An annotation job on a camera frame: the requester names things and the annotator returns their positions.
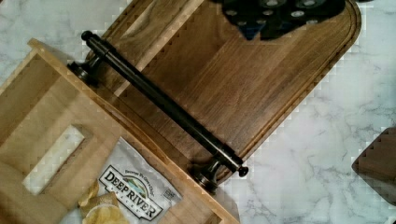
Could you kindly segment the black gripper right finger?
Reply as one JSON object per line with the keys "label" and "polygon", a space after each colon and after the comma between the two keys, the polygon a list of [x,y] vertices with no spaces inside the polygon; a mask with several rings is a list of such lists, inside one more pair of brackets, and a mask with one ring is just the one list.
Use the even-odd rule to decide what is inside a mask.
{"label": "black gripper right finger", "polygon": [[272,40],[306,24],[321,23],[340,14],[346,0],[279,0],[282,5],[269,7],[270,0],[262,0],[265,17],[261,40]]}

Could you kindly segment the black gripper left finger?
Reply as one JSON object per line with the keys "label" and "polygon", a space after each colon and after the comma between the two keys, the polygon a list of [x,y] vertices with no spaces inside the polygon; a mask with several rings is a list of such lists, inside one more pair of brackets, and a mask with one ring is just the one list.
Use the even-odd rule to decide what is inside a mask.
{"label": "black gripper left finger", "polygon": [[246,40],[252,40],[266,28],[277,10],[277,0],[212,1],[221,5],[222,14]]}

